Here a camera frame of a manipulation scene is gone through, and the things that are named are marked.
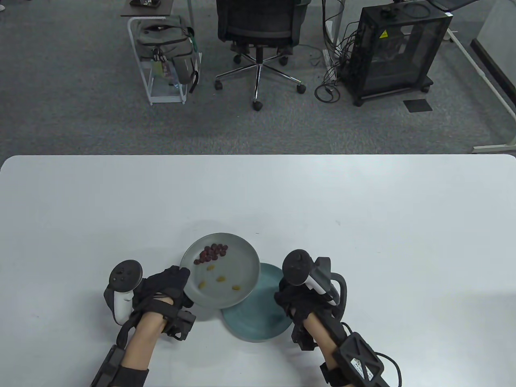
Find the person's left hand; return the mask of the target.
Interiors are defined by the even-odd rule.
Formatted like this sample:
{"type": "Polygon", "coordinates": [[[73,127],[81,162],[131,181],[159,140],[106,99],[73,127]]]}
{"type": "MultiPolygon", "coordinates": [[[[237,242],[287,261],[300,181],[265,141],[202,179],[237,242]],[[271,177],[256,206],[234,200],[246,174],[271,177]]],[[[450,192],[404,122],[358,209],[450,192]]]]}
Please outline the person's left hand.
{"type": "Polygon", "coordinates": [[[194,303],[184,292],[190,275],[188,268],[172,265],[161,273],[143,279],[135,295],[134,312],[154,312],[174,317],[182,308],[191,308],[194,303]]]}

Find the person's right hand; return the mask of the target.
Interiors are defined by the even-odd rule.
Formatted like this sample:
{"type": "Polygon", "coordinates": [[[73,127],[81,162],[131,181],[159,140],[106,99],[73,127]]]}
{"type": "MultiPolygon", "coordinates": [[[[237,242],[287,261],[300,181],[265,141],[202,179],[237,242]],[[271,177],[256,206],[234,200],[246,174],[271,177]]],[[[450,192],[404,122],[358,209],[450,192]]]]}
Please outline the person's right hand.
{"type": "Polygon", "coordinates": [[[295,325],[302,325],[311,313],[326,312],[334,318],[341,319],[342,313],[337,306],[332,306],[322,295],[306,285],[291,285],[285,278],[279,282],[279,289],[273,296],[285,314],[295,325]]]}

